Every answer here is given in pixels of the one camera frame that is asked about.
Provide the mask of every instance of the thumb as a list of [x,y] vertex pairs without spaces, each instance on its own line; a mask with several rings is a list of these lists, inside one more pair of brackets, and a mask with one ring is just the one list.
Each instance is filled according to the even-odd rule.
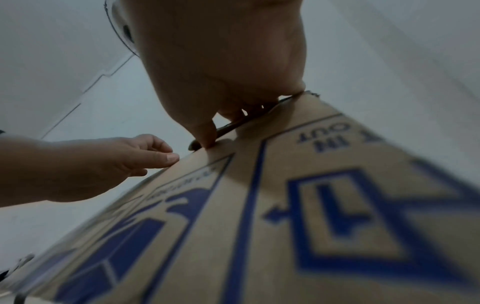
[[170,167],[180,160],[178,154],[135,149],[126,161],[126,166],[135,169],[159,169]]
[[198,140],[202,147],[210,148],[215,144],[217,128],[213,120],[197,126],[185,126],[185,128]]

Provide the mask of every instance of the cardboard box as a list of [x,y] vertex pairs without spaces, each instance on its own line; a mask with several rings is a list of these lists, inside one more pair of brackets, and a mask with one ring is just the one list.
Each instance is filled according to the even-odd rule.
[[478,303],[479,215],[475,189],[305,93],[143,182],[3,287],[77,304]]

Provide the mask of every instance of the fingernail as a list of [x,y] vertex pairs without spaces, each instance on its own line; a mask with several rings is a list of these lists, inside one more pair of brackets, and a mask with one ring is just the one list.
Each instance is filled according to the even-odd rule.
[[166,159],[168,162],[174,162],[180,160],[180,156],[175,153],[170,153],[166,155]]

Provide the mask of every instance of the cardboard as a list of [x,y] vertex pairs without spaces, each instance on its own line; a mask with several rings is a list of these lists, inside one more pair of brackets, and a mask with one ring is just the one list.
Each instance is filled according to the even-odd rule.
[[3,283],[65,303],[478,303],[480,194],[304,95]]

